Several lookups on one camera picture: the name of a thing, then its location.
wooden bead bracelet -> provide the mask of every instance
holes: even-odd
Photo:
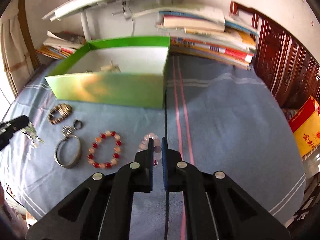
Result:
[[[99,143],[102,142],[103,139],[106,139],[107,137],[113,136],[116,140],[116,146],[114,147],[115,153],[112,155],[113,158],[108,163],[97,163],[93,160],[95,149],[98,148]],[[96,141],[92,143],[92,147],[89,148],[89,154],[88,154],[88,161],[90,164],[92,164],[95,168],[111,168],[114,165],[118,164],[118,158],[120,157],[121,152],[121,141],[120,136],[115,131],[106,131],[105,133],[101,133],[99,137],[96,138]]]
[[[61,114],[61,116],[58,117],[58,118],[53,118],[53,114],[55,112],[59,112],[59,114]],[[61,121],[66,119],[71,113],[72,113],[71,105],[67,105],[65,103],[58,104],[57,106],[55,106],[54,108],[52,108],[49,111],[48,121],[50,122],[50,124],[60,123]]]

curtain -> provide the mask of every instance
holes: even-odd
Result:
[[[15,96],[34,73],[19,20],[19,0],[12,0],[0,18],[0,46],[4,71]]]

book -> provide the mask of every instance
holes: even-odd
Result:
[[[165,15],[164,17],[165,28],[191,28],[201,29],[208,31],[221,31],[224,32],[225,26],[219,25],[207,20],[193,19],[181,16]]]
[[[251,66],[248,65],[242,65],[236,61],[232,61],[228,58],[225,57],[221,57],[219,55],[215,55],[212,53],[207,53],[204,51],[200,51],[200,50],[196,50],[196,49],[192,49],[192,48],[182,48],[182,47],[178,47],[178,46],[172,46],[170,47],[170,52],[177,52],[177,53],[182,53],[182,54],[186,54],[186,55],[193,55],[193,56],[197,56],[197,57],[203,57],[203,58],[208,58],[208,59],[214,59],[226,64],[230,64],[233,65],[235,67],[244,69],[244,70],[250,70]]]
[[[65,47],[61,47],[61,46],[51,46],[52,48],[58,49],[58,50],[62,50],[66,53],[70,53],[73,54],[75,53],[77,50],[76,49],[72,49],[72,48],[65,48]]]
[[[37,49],[36,52],[41,53],[42,55],[45,55],[50,58],[54,59],[64,59],[64,57],[60,54],[57,54],[53,51],[50,51],[48,47],[42,46],[41,48]]]
[[[188,29],[184,28],[185,33],[191,33],[196,35],[204,35],[210,36],[212,38],[221,39],[224,41],[239,41],[242,42],[242,37],[237,32],[216,32],[216,31],[206,31],[206,30],[199,30],[199,29]]]
[[[214,8],[207,5],[202,5],[202,4],[190,4],[190,3],[171,5],[171,6],[162,6],[162,7],[156,7],[156,8],[147,8],[143,11],[133,13],[132,18],[137,18],[146,14],[156,13],[159,11],[185,13],[193,16],[198,16],[203,19],[206,19],[221,25],[224,25],[224,21],[225,21],[224,14],[221,9]]]
[[[211,49],[210,46],[208,48],[207,45],[205,44],[194,44],[194,45],[188,45],[188,44],[181,44],[181,43],[170,43],[170,45],[172,46],[178,46],[178,47],[182,47],[182,48],[191,48],[191,49],[195,49],[195,50],[200,50],[200,51],[203,51],[203,52],[207,52],[207,53],[211,53],[211,54],[215,54],[215,55],[218,55],[220,57],[223,57],[223,58],[226,58],[226,59],[229,59],[229,60],[232,60],[233,62],[237,62],[243,66],[248,66],[250,62],[246,62],[242,59],[239,59],[239,58],[235,58],[233,56],[230,56],[228,54],[225,54],[225,53],[220,53],[218,50],[214,50],[214,49]]]
[[[250,35],[246,32],[235,30],[233,28],[226,27],[227,32],[237,32],[240,37],[242,38],[242,44],[245,44],[250,49],[256,49],[256,42],[253,38],[250,37]]]
[[[63,58],[67,58],[67,56],[65,54],[63,54],[61,51],[57,50],[57,49],[54,49],[52,47],[48,47],[49,51],[63,57]]]
[[[52,37],[48,37],[43,42],[43,45],[44,46],[60,46],[60,47],[73,48],[73,49],[79,49],[83,46],[82,44],[76,44],[70,41],[63,41],[63,40],[55,39]]]
[[[50,31],[47,31],[47,36],[54,39],[61,40],[61,41],[75,43],[75,44],[84,45],[86,43],[85,38],[83,36],[68,33],[68,32],[52,33]]]
[[[232,13],[225,15],[225,25],[243,32],[249,32],[254,35],[259,35],[259,31],[244,22],[238,15]]]
[[[252,46],[249,47],[247,44],[242,42],[232,41],[232,40],[226,41],[226,40],[222,40],[222,39],[211,37],[211,36],[185,33],[184,29],[181,29],[181,28],[165,29],[163,28],[163,26],[160,26],[160,25],[157,25],[157,27],[159,28],[159,32],[161,33],[161,35],[197,40],[197,41],[201,41],[204,44],[209,44],[213,46],[217,45],[218,47],[226,47],[226,48],[238,50],[241,52],[246,52],[248,54],[256,53],[255,47],[254,48],[252,48]]]
[[[208,52],[215,51],[220,54],[228,55],[228,56],[233,57],[239,61],[243,61],[246,63],[251,63],[252,58],[254,56],[253,54],[247,54],[245,52],[240,52],[240,51],[236,51],[236,50],[229,49],[229,48],[223,48],[223,47],[219,47],[219,46],[212,46],[209,44],[204,44],[199,41],[190,40],[190,39],[171,37],[170,44],[173,44],[173,45],[181,44],[182,46],[189,46],[194,49],[206,49]]]
[[[180,16],[180,17],[187,17],[187,18],[192,18],[192,19],[201,19],[201,20],[208,20],[206,18],[196,16],[193,14],[188,14],[188,13],[182,13],[182,12],[172,12],[172,11],[159,11],[160,15],[171,15],[171,16]]]

metal bangle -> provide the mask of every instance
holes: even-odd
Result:
[[[78,152],[77,152],[77,154],[73,157],[73,159],[72,159],[71,162],[69,162],[69,163],[66,164],[66,165],[63,165],[63,164],[61,164],[61,163],[59,162],[59,160],[58,160],[58,158],[57,158],[57,152],[58,152],[58,148],[59,148],[59,146],[61,145],[61,143],[67,141],[70,137],[75,137],[75,138],[78,139],[78,141],[79,141],[79,144],[78,144]],[[79,139],[77,136],[75,136],[75,135],[73,135],[73,134],[70,134],[68,137],[63,138],[63,139],[57,144],[56,149],[54,150],[54,160],[56,161],[57,164],[59,164],[61,167],[66,168],[66,169],[72,168],[72,167],[78,162],[78,160],[80,159],[80,156],[81,156],[81,141],[80,141],[80,139]]]

green box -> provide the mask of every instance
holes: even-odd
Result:
[[[169,46],[162,36],[89,41],[46,80],[57,99],[162,108]],[[100,71],[111,61],[121,73]]]

